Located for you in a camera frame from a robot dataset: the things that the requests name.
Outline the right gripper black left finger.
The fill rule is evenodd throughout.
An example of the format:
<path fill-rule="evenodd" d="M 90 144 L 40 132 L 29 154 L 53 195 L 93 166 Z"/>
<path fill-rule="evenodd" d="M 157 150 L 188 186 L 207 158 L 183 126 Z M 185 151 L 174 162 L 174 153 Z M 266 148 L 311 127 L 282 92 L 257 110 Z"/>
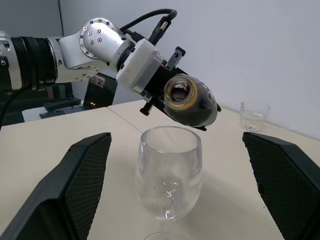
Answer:
<path fill-rule="evenodd" d="M 112 135 L 73 144 L 34 188 L 0 240 L 87 240 L 100 202 Z"/>

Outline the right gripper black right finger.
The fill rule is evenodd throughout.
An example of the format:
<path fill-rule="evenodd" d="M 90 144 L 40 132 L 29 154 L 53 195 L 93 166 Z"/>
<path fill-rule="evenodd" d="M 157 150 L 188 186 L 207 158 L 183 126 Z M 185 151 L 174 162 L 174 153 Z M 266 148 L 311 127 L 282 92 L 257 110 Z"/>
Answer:
<path fill-rule="evenodd" d="M 320 167 L 296 144 L 244 132 L 257 190 L 284 240 L 320 240 Z"/>

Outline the soy sauce bottle red cap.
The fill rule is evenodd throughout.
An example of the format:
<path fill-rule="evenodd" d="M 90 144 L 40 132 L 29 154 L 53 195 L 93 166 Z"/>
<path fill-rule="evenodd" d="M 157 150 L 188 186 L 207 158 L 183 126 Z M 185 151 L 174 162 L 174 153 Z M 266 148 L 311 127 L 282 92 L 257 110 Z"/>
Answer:
<path fill-rule="evenodd" d="M 209 88 L 188 74 L 177 74 L 163 89 L 164 111 L 176 122 L 194 128 L 211 125 L 218 115 L 218 104 Z"/>

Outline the clear plastic wine glass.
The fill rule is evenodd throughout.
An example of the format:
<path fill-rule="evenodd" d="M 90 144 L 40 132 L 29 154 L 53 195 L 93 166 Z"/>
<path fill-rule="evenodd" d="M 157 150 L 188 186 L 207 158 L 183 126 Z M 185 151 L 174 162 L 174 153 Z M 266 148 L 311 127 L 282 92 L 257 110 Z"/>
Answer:
<path fill-rule="evenodd" d="M 144 240 L 179 240 L 169 225 L 195 206 L 202 188 L 202 141 L 178 126 L 157 126 L 139 142 L 135 191 L 146 212 L 160 221 L 158 232 Z"/>

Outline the clear glass tumbler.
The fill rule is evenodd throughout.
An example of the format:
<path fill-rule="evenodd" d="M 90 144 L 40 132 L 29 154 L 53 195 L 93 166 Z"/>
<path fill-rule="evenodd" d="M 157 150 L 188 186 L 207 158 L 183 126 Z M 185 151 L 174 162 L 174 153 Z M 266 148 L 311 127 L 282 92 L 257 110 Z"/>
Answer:
<path fill-rule="evenodd" d="M 242 129 L 251 132 L 259 131 L 266 121 L 271 107 L 258 101 L 243 101 L 240 104 L 239 119 Z"/>

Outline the black laptop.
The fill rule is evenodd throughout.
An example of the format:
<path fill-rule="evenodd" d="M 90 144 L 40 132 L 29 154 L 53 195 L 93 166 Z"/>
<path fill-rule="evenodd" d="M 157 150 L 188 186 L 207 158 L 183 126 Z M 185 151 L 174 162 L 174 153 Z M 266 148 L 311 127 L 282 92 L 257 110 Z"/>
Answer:
<path fill-rule="evenodd" d="M 99 73 L 89 79 L 84 100 L 81 100 L 80 105 L 74 105 L 72 107 L 66 107 L 54 111 L 46 110 L 45 113 L 40 113 L 39 116 L 41 119 L 47 119 L 56 116 L 108 107 L 113 103 L 117 85 L 118 83 L 114 78 Z"/>

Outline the black bar-shaped device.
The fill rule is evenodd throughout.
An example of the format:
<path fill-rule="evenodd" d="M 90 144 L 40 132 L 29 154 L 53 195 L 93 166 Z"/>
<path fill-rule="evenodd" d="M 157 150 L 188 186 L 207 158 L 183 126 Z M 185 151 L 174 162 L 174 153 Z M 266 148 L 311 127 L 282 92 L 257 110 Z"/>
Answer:
<path fill-rule="evenodd" d="M 66 98 L 58 102 L 46 102 L 44 108 L 48 112 L 53 112 L 55 110 L 69 108 L 72 106 L 78 106 L 81 104 L 81 100 L 78 98 Z"/>

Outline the dark grey box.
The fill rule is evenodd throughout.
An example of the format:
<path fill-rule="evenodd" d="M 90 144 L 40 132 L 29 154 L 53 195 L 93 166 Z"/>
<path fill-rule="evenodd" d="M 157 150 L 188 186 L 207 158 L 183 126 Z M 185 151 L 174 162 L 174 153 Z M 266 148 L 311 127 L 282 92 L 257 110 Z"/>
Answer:
<path fill-rule="evenodd" d="M 72 84 L 69 83 L 57 83 L 55 85 L 47 87 L 48 97 L 51 100 L 58 101 L 60 99 L 74 98 Z"/>

